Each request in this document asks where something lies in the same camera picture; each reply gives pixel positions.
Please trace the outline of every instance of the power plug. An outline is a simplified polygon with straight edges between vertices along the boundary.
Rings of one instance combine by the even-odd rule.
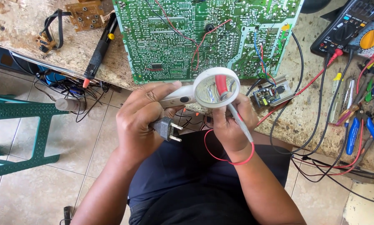
[[[175,140],[180,142],[181,139],[173,136],[174,128],[178,130],[183,130],[182,126],[173,123],[173,119],[169,117],[163,117],[155,122],[149,124],[149,127],[153,128],[158,132],[158,134],[166,141]]]

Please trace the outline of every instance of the yellow dial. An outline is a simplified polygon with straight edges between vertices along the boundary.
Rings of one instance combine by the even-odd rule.
[[[374,30],[368,31],[360,40],[360,47],[363,49],[370,49],[374,46]]]

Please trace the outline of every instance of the digital multimeter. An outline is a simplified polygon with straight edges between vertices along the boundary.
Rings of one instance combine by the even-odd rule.
[[[374,0],[349,0],[310,50],[321,56],[325,56],[329,49],[343,50],[373,18]]]

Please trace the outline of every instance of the wire cutter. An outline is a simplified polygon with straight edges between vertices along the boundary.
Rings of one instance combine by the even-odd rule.
[[[368,140],[370,141],[370,143],[368,143],[367,148],[370,147],[371,142],[374,140],[374,124],[373,124],[372,119],[366,114],[364,114],[364,111],[362,109],[358,110],[356,113],[356,117],[353,119],[351,128],[349,130],[349,134],[348,134],[348,143],[346,146],[346,153],[348,155],[351,155],[354,150],[356,137],[358,136],[358,131],[359,131],[359,123],[360,123],[359,121],[361,121],[362,123],[361,126],[364,126],[364,123],[366,123],[366,127],[368,128],[370,132],[370,136],[372,137],[371,139]]]

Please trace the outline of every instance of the wooden workbench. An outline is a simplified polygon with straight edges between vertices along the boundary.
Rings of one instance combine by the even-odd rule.
[[[75,2],[77,2],[77,0],[0,0],[0,47],[51,65],[72,70],[74,71],[72,75],[82,78],[84,69],[101,36],[102,29],[75,33],[68,18],[64,17],[64,45],[58,51],[49,53],[47,57],[43,57],[32,41],[33,36],[42,30],[44,20],[47,16],[52,14],[55,9],[65,9],[64,5]],[[113,9],[111,0],[102,0],[102,3],[105,13],[109,13]],[[304,79],[301,88],[323,67],[323,58],[312,54],[309,50],[312,42],[329,23],[319,18],[319,16],[342,4],[343,2],[334,0],[318,13],[299,15],[294,33],[301,44],[305,61]],[[51,28],[54,36],[57,37],[56,21],[51,24]],[[115,36],[116,38],[111,42],[108,53],[105,56],[96,78],[133,90],[137,85],[134,84],[131,76],[129,62],[124,51],[119,29],[116,30]],[[359,61],[362,61],[362,59],[353,61],[346,76],[353,73],[356,75],[359,74],[359,70],[356,67]],[[330,105],[332,79],[339,68],[343,69],[345,67],[346,62],[346,57],[340,57],[336,59],[327,70],[328,73],[324,81],[321,120],[313,140],[306,146],[308,150],[313,150],[320,139]],[[291,38],[286,47],[286,52],[278,74],[288,74],[292,89],[295,89],[298,84],[300,65],[298,48]],[[245,93],[252,83],[253,80],[242,80],[243,86],[241,91]],[[275,138],[297,146],[301,146],[308,139],[314,129],[314,122],[317,116],[319,88],[320,78],[294,99],[293,103],[287,107],[277,123],[273,134]],[[198,104],[188,105],[187,108],[199,113],[210,114],[208,109]],[[263,107],[261,109],[256,109],[256,112],[261,118],[269,112],[269,108]],[[276,113],[271,115],[256,130],[268,135],[276,115]],[[369,133],[365,132],[364,137],[368,137],[368,135]],[[326,156],[336,157],[339,152],[339,147],[342,145],[343,136],[344,128],[329,126],[323,143],[317,152]],[[353,156],[347,156],[344,153],[342,160],[351,162]],[[374,171],[374,145],[372,145],[360,166]]]

